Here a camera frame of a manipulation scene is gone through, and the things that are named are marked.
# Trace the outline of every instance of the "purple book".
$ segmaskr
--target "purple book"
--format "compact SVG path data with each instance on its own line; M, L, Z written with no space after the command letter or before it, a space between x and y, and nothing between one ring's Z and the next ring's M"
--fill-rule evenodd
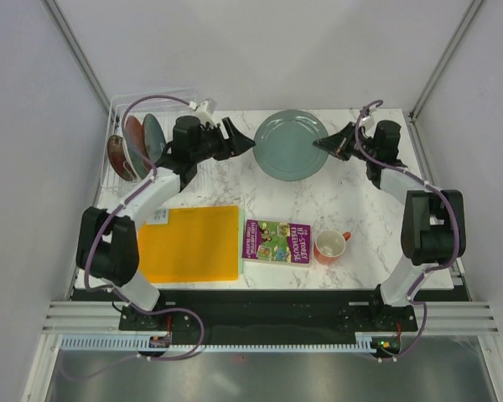
M309 266L311 262L311 226L267 220L246 221L242 258Z

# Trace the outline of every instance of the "marble surface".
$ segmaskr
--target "marble surface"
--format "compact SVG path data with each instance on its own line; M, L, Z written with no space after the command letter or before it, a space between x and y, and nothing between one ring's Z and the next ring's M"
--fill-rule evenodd
M230 117L249 137L275 111L217 111L216 119ZM357 110L309 111L329 134L355 121ZM419 174L416 157L401 110L381 109L375 120L392 120L402 126L399 157ZM163 124L164 131L171 126ZM102 190L99 207L115 201L115 191ZM375 188L366 178L364 162L329 157L324 167L301 182L280 182L267 176L253 152L224 162L207 161L181 194L166 208L206 205L239 205L248 219L280 220L310 224L312 234L321 230L350 231L352 237L340 260L329 267L315 261L309 268L245 262L238 281L161 284L166 288L196 289L369 289L391 274L402 255L400 233L403 206ZM77 287L83 287L79 276ZM450 289L448 271L432 274L423 288Z

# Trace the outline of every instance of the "white label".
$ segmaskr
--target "white label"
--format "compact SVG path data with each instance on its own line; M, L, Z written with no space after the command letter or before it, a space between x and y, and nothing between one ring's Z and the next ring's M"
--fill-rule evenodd
M161 208L154 211L154 215L149 218L146 224L167 224L169 209Z

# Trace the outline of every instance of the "white wall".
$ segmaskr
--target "white wall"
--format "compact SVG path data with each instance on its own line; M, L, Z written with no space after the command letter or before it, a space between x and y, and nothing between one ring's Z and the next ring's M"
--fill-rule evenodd
M469 0L57 0L109 96L220 109L410 108Z
M486 2L423 109L438 183L464 193L464 263L503 335L503 0Z
M0 402L64 294L106 118L38 0L0 1Z

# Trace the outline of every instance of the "orange folder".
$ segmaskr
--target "orange folder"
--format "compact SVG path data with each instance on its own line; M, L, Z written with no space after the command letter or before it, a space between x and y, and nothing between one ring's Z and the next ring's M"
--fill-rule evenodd
M167 224L138 232L140 271L152 283L234 281L239 273L239 209L170 209Z

